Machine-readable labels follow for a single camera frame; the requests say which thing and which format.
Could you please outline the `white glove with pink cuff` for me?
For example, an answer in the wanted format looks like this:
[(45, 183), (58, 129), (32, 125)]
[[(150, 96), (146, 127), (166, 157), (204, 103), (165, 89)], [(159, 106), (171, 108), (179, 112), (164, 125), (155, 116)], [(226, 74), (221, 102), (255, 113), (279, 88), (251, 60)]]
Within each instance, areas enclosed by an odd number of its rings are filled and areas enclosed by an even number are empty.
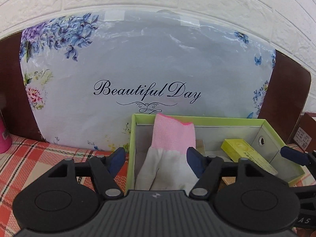
[(187, 194), (198, 181), (186, 152), (196, 147), (194, 124), (157, 114), (151, 146), (135, 181), (136, 190), (184, 190)]

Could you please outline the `brown cardboard box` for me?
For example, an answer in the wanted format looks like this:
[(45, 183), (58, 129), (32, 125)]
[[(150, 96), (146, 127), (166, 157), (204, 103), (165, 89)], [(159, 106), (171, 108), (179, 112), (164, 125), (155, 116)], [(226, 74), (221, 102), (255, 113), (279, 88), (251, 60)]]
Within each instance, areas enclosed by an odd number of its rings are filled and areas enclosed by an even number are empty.
[(316, 150), (315, 113), (305, 112), (300, 117), (293, 140), (303, 151), (312, 153)]

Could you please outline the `large green cardboard box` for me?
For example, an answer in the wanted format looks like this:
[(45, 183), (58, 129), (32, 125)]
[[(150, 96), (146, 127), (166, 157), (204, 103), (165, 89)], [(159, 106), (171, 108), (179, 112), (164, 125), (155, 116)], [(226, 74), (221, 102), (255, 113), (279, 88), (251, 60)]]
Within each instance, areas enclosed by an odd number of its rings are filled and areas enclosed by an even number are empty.
[[(254, 159), (265, 169), (294, 186), (303, 176), (303, 168), (283, 158), (283, 140), (265, 119), (175, 116), (185, 125), (192, 123), (196, 139), (205, 154), (235, 160)], [(148, 148), (151, 145), (155, 115), (133, 114), (129, 145), (129, 164), (125, 189), (133, 189)]]

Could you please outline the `yellow-green small box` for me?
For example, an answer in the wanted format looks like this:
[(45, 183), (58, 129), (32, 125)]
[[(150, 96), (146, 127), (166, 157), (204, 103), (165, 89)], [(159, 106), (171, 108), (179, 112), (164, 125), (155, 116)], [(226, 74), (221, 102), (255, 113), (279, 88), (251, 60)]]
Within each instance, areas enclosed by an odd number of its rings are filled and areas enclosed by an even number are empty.
[(254, 162), (268, 173), (276, 176), (278, 172), (266, 161), (260, 153), (253, 149), (243, 139), (225, 139), (221, 149), (230, 157), (233, 162), (238, 162), (240, 158), (247, 158)]

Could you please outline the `dark brown wooden headboard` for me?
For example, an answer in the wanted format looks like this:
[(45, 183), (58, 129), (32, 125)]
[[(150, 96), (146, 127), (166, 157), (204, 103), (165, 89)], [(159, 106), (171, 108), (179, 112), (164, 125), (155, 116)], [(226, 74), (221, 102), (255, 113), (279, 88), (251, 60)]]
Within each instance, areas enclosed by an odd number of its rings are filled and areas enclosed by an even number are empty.
[[(1, 40), (1, 115), (9, 133), (44, 141), (25, 93), (20, 70), (21, 32)], [(259, 117), (267, 119), (288, 143), (304, 109), (311, 74), (299, 63), (276, 51), (276, 65)]]

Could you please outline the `plaid bed sheet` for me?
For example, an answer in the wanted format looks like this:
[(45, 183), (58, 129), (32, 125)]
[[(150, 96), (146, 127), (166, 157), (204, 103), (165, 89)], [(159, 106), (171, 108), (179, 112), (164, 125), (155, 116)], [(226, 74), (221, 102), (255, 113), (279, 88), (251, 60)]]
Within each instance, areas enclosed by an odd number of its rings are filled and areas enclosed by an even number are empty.
[(1, 154), (1, 236), (14, 236), (20, 230), (12, 212), (12, 202), (30, 183), (70, 157), (85, 162), (96, 155), (109, 156), (114, 150), (79, 149), (38, 142), (12, 135), (12, 146)]

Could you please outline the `floral Beautiful Day pillow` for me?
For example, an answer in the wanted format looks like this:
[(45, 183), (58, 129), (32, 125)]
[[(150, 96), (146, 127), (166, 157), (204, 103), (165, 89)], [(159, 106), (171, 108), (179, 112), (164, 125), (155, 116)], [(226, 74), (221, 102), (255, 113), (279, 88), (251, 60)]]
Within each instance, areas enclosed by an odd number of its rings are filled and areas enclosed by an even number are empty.
[(193, 18), (108, 10), (24, 29), (19, 60), (46, 141), (110, 150), (129, 145), (135, 113), (256, 118), (276, 52)]

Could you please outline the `pink thermos bottle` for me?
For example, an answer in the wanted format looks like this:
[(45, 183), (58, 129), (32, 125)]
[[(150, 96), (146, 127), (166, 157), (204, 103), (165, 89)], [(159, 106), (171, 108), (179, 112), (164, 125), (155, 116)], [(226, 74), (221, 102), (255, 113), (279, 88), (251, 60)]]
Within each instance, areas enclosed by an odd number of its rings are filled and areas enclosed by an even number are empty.
[(5, 126), (3, 117), (0, 116), (0, 154), (5, 153), (12, 146), (12, 139)]

